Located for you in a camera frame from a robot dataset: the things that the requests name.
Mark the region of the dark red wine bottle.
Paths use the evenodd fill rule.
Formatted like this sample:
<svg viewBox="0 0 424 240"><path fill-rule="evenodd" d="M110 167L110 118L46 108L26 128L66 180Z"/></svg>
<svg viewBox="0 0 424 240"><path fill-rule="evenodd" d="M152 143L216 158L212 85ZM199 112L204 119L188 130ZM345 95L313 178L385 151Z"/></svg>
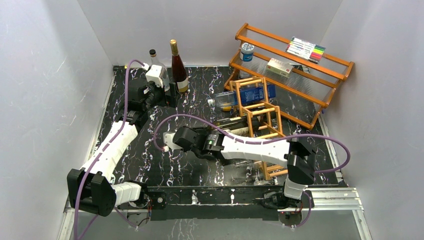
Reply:
<svg viewBox="0 0 424 240"><path fill-rule="evenodd" d="M184 93L189 88L187 72L184 63L179 55L177 41L175 39L171 39L169 43L172 54L171 70L173 80L176 83L178 92Z"/></svg>

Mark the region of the green wine bottle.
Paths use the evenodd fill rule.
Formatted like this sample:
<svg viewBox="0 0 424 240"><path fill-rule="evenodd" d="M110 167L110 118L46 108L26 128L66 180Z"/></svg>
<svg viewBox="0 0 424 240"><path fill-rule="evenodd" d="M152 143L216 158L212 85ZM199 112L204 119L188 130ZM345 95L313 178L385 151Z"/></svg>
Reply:
<svg viewBox="0 0 424 240"><path fill-rule="evenodd" d="M249 123L247 115L232 117L232 118L223 118L216 120L213 124L223 131L232 133L238 136L248 137L250 135ZM251 126L253 131L257 131L262 125L264 119L261 116L254 116L251 118Z"/></svg>

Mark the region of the clear bottle bottom rack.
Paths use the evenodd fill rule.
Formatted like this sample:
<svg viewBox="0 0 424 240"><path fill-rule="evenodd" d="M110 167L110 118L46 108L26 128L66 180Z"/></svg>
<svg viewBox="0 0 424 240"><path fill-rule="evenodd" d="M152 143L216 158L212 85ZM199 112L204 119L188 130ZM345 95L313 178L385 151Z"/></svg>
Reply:
<svg viewBox="0 0 424 240"><path fill-rule="evenodd" d="M262 161L250 159L232 159L228 167L230 169L258 169L262 167Z"/></svg>

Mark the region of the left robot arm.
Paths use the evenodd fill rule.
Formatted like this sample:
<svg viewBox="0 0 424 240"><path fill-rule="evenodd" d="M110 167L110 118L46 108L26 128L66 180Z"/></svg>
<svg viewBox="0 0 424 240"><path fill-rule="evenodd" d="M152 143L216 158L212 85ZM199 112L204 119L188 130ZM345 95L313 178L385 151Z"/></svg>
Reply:
<svg viewBox="0 0 424 240"><path fill-rule="evenodd" d="M122 204L144 208L149 203L146 184L135 180L112 184L111 179L118 161L149 119L149 111L175 107L177 89L173 82L164 90L151 80L134 84L126 93L104 141L81 168L71 169L66 177L70 206L76 211L106 217Z"/></svg>

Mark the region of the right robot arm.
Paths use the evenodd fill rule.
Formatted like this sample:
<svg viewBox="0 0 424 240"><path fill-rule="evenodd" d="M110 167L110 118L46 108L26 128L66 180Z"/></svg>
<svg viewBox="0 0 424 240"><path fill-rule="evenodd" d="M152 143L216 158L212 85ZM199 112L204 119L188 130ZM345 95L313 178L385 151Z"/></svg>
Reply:
<svg viewBox="0 0 424 240"><path fill-rule="evenodd" d="M282 190L264 194L262 205L266 208L295 207L304 190L315 181L316 150L300 137L269 142L263 138L187 126L164 133L163 137L164 144L170 149L190 151L199 159L218 160L222 164L232 160L252 160L286 168Z"/></svg>

